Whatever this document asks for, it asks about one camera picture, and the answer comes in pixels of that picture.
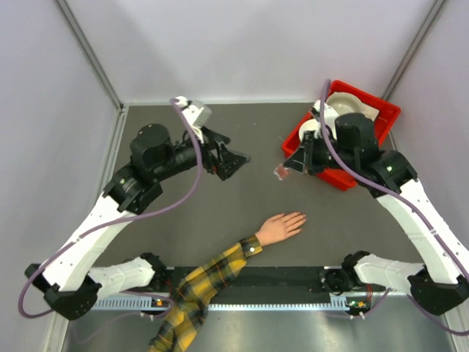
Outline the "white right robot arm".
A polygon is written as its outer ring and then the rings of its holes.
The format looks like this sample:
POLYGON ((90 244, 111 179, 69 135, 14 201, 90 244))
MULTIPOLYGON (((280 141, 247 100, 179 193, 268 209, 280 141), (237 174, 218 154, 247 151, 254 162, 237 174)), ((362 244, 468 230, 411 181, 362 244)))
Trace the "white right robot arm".
POLYGON ((343 169, 394 217, 423 260, 405 263, 364 251, 349 254, 341 264, 347 288, 371 284, 394 289, 435 316, 468 299, 468 249, 437 212, 405 156, 380 148, 370 119, 350 113, 337 117, 333 128, 316 122, 283 166, 307 175, 343 169))

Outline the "pink nail polish bottle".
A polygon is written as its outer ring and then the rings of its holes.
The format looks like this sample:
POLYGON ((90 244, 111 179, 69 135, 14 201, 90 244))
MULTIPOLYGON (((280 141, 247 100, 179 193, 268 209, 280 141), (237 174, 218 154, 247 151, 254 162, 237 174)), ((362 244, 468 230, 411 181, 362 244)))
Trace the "pink nail polish bottle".
POLYGON ((273 174, 278 180, 285 180, 289 176, 289 169, 283 164, 279 164, 274 170, 273 174))

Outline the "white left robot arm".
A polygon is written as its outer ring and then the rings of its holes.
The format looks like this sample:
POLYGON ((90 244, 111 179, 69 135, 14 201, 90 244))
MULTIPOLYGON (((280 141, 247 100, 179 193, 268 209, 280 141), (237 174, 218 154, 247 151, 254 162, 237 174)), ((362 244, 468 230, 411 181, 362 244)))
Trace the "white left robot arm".
POLYGON ((166 282, 166 267, 155 254, 146 252, 107 268, 95 266, 95 261, 163 193, 164 180, 197 165, 197 150, 203 169, 221 180, 251 160, 231 151, 229 142, 229 137, 203 128, 197 147, 190 139, 172 143, 163 125, 144 126, 130 143, 129 163, 112 176, 60 255, 44 270, 38 264, 26 269, 26 277, 43 293, 48 306, 63 318, 77 320, 97 301, 114 294, 160 290, 166 282))

